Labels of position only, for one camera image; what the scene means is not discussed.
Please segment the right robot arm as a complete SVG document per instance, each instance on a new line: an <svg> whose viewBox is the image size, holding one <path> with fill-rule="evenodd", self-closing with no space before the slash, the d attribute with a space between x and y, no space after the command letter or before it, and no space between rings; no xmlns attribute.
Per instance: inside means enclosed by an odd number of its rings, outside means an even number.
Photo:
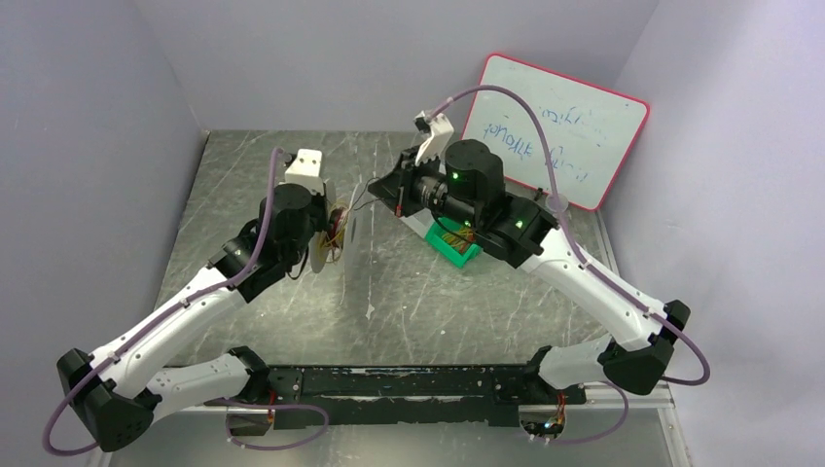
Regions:
<svg viewBox="0 0 825 467"><path fill-rule="evenodd" d="M368 191L399 218L426 210L472 232L484 253L534 274L599 321L606 333L534 355L532 372L545 385L608 381L648 395L664 379L690 310L632 290L621 277L579 249L557 217L537 201L507 191L503 162L477 140L447 147L444 160L415 162L404 151L393 169Z"/></svg>

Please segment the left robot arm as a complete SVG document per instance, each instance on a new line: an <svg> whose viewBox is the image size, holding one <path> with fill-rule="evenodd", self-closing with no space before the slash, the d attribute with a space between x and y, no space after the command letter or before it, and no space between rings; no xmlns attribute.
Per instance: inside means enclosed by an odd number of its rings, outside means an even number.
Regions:
<svg viewBox="0 0 825 467"><path fill-rule="evenodd" d="M190 282L165 304L92 352L71 349L56 368L64 399L51 415L44 448L71 455L51 442L57 418L70 408L88 429L92 446L123 449L155 422L218 399L268 402L276 394L270 369L247 346L201 364L168 367L197 333L226 313L250 305L307 260L311 242L329 223L324 188L280 183L269 189L258 218L247 222Z"/></svg>

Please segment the grey perforated spool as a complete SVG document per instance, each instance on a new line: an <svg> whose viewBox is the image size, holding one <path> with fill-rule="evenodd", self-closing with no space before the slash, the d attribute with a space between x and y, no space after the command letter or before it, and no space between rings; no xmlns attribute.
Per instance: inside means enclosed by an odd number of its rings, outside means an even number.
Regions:
<svg viewBox="0 0 825 467"><path fill-rule="evenodd" d="M327 265L345 265L357 252L361 212L356 204L366 193L367 185L367 182L359 182L350 198L338 198L333 184L327 183L326 220L321 224L321 231L310 240L306 254L313 273L320 273Z"/></svg>

